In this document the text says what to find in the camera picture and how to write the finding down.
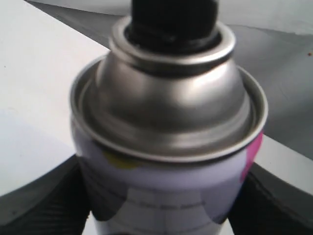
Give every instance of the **gray surface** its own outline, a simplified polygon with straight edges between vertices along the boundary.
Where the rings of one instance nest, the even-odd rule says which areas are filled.
[[[108,47],[120,16],[40,3],[34,5]],[[313,36],[231,26],[237,37],[236,62],[260,82],[269,102],[265,134],[313,159]]]

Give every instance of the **black textured material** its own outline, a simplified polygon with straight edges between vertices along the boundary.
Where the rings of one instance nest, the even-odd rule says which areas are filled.
[[[217,13],[217,0],[133,0],[125,35],[131,43],[155,52],[199,52],[220,41]]]
[[[235,235],[312,235],[313,197],[254,164],[229,221]]]
[[[51,185],[50,190],[42,190],[47,185]],[[7,224],[0,221],[0,235],[81,235],[90,205],[76,157],[29,185],[0,197],[0,205],[14,208],[14,201],[23,200],[24,205],[34,201],[35,204],[26,210],[20,208],[22,214]]]

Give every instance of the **aerosol can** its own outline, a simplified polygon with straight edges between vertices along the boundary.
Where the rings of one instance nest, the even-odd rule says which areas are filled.
[[[260,85],[216,0],[133,0],[78,75],[72,135],[100,235],[216,235],[262,142]]]

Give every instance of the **white tabletop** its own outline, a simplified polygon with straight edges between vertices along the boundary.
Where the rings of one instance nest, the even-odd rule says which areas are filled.
[[[0,32],[3,195],[40,177],[74,153],[68,92],[79,70],[108,49],[23,0],[1,1]],[[256,162],[313,194],[313,161],[308,158],[265,137]],[[95,234],[90,221],[84,234]],[[228,222],[221,234],[233,234]]]

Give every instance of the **white surface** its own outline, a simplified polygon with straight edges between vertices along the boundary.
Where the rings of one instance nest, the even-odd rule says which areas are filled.
[[[23,139],[14,132],[9,134],[9,124],[0,122],[3,143],[16,141],[16,145],[2,144],[2,169],[13,165],[18,172],[0,171],[0,185],[5,185],[6,178],[12,178],[11,187],[37,178],[50,167],[53,168],[66,159],[67,149],[71,151],[72,141],[69,131],[68,92],[78,71],[95,57],[107,52],[91,39],[58,22],[45,13],[37,10],[22,0],[6,0],[0,8],[0,30],[5,32],[0,37],[0,110],[6,116],[14,117],[12,121],[21,119],[32,127],[22,128],[33,132],[27,135],[29,146],[21,147]],[[51,139],[51,143],[60,142],[60,151],[64,148],[64,156],[57,159],[43,159],[42,156],[56,148],[41,149],[41,158],[27,162],[27,154],[33,155],[33,147],[37,149],[38,139]],[[300,154],[282,146],[276,141],[265,137],[257,163],[270,172],[290,182],[306,192],[313,194],[313,162]],[[37,173],[27,178],[31,169]],[[93,235],[93,224],[88,222],[85,235]],[[222,235],[231,235],[229,223],[223,228]]]
[[[104,14],[129,14],[131,0],[32,0]],[[218,0],[224,23],[313,34],[312,0]]]

